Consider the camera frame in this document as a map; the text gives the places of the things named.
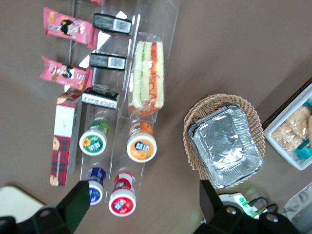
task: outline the white styrofoam container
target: white styrofoam container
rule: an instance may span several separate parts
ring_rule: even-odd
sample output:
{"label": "white styrofoam container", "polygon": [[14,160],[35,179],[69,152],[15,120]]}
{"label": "white styrofoam container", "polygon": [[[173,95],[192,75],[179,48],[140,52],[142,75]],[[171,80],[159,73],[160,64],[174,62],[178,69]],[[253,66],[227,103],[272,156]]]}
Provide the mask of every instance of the white styrofoam container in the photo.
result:
{"label": "white styrofoam container", "polygon": [[312,96],[312,84],[310,84],[305,90],[303,90],[264,130],[264,137],[268,142],[282,155],[292,166],[298,170],[306,169],[312,163],[312,157],[305,160],[300,160],[294,151],[285,151],[276,141],[273,139],[272,132],[278,128],[294,111],[302,106]]}

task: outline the pink snack package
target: pink snack package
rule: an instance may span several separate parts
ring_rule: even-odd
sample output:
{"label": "pink snack package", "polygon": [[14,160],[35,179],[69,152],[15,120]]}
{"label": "pink snack package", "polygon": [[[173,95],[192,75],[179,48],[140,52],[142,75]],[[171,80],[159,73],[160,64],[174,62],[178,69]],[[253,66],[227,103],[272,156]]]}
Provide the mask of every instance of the pink snack package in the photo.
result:
{"label": "pink snack package", "polygon": [[96,49],[98,30],[90,22],[53,11],[43,9],[45,34],[80,42]]}
{"label": "pink snack package", "polygon": [[93,69],[83,70],[54,61],[45,56],[41,58],[44,61],[44,72],[40,75],[41,79],[62,85],[67,84],[74,89],[82,91],[92,86]]}
{"label": "pink snack package", "polygon": [[103,0],[91,0],[92,2],[97,3],[98,5],[102,5]]}

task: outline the foil container lid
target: foil container lid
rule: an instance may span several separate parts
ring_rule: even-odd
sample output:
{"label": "foil container lid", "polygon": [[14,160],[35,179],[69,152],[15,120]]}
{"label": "foil container lid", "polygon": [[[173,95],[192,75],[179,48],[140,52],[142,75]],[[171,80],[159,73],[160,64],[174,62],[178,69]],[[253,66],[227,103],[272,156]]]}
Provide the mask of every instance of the foil container lid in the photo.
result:
{"label": "foil container lid", "polygon": [[216,189],[236,184],[263,165],[247,117],[236,104],[191,123],[187,133]]}

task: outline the clear acrylic display rack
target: clear acrylic display rack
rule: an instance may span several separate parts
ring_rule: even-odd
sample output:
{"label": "clear acrylic display rack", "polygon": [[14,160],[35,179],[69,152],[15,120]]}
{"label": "clear acrylic display rack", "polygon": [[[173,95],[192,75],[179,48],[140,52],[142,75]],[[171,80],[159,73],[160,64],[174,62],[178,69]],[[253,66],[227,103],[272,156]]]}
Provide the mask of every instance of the clear acrylic display rack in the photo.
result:
{"label": "clear acrylic display rack", "polygon": [[[127,155],[129,130],[137,121],[147,122],[153,127],[157,113],[148,117],[137,117],[128,111],[127,93],[135,48],[140,32],[151,33],[161,38],[166,71],[180,0],[105,0],[103,6],[96,5],[89,0],[72,0],[71,7],[71,15],[89,22],[92,22],[94,13],[117,16],[132,22],[129,35],[102,31],[98,34],[97,52],[126,57],[126,70],[94,69],[93,84],[108,86],[116,91],[119,93],[119,101],[116,110],[94,105],[87,106],[85,130],[89,129],[95,118],[102,117],[110,125],[110,132],[106,149],[102,154],[88,156],[82,153],[80,180],[86,179],[90,168],[103,168],[107,174],[104,181],[103,199],[107,202],[107,198],[114,189],[115,177],[122,172],[130,172],[136,178],[135,192],[138,197],[145,163],[134,162]],[[85,45],[71,41],[68,62],[74,66],[87,68],[91,52],[92,50],[86,48]]]}

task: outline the orange label yogurt cup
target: orange label yogurt cup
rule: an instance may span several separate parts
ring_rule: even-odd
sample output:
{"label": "orange label yogurt cup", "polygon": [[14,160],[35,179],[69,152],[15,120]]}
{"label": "orange label yogurt cup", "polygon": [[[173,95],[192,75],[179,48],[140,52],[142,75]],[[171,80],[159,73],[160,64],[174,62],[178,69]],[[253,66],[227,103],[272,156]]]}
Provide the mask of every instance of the orange label yogurt cup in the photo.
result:
{"label": "orange label yogurt cup", "polygon": [[137,122],[130,128],[129,134],[128,156],[135,162],[150,161],[157,151],[152,127],[147,123]]}

